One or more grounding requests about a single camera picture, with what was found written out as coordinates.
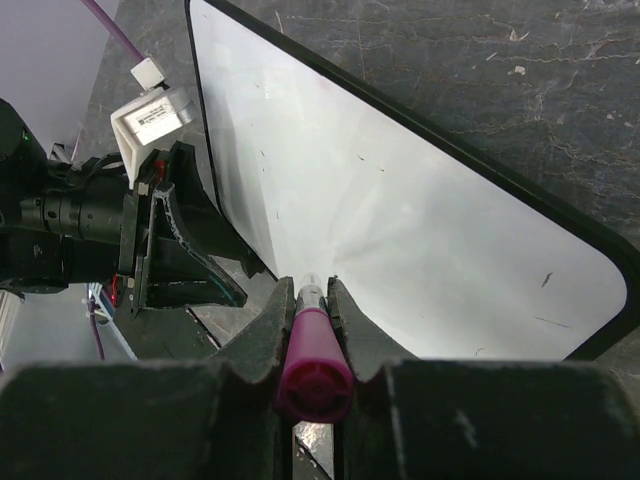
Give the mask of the white whiteboard black frame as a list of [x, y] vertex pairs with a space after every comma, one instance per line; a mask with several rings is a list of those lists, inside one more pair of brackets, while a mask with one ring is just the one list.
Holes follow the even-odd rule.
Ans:
[[592, 359], [639, 324], [620, 235], [226, 1], [185, 5], [218, 203], [431, 359]]

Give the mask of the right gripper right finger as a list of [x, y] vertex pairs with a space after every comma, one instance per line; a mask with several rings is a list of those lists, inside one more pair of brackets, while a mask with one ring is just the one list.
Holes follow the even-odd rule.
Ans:
[[635, 479], [639, 422], [585, 362], [421, 360], [328, 282], [355, 393], [334, 429], [339, 479]]

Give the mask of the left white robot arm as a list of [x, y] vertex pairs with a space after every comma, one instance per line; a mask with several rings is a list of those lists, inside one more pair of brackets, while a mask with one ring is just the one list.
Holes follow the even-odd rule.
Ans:
[[132, 312], [220, 305], [247, 294], [222, 268], [252, 277], [257, 254], [214, 207], [193, 146], [154, 150], [130, 181], [119, 154], [80, 168], [45, 154], [8, 103], [1, 106], [1, 287], [22, 296], [103, 285]]

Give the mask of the magenta whiteboard marker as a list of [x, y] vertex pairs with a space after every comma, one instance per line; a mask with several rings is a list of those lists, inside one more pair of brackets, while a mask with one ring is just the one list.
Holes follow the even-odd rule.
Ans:
[[335, 424], [349, 411], [353, 394], [354, 377], [329, 317], [320, 278], [310, 273], [296, 300], [276, 411], [294, 423]]

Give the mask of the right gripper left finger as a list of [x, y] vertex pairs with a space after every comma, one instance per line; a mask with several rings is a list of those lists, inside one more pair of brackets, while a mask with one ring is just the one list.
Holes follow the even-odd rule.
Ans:
[[1, 379], [5, 479], [288, 479], [293, 432], [273, 401], [294, 310], [263, 311], [206, 360], [39, 363]]

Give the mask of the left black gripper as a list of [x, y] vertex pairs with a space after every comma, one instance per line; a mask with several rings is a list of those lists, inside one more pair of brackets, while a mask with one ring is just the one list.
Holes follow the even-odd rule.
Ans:
[[205, 192], [195, 147], [156, 149], [125, 192], [114, 277], [117, 320], [143, 310], [202, 305], [242, 307], [248, 296], [220, 264], [239, 264], [245, 277], [260, 259]]

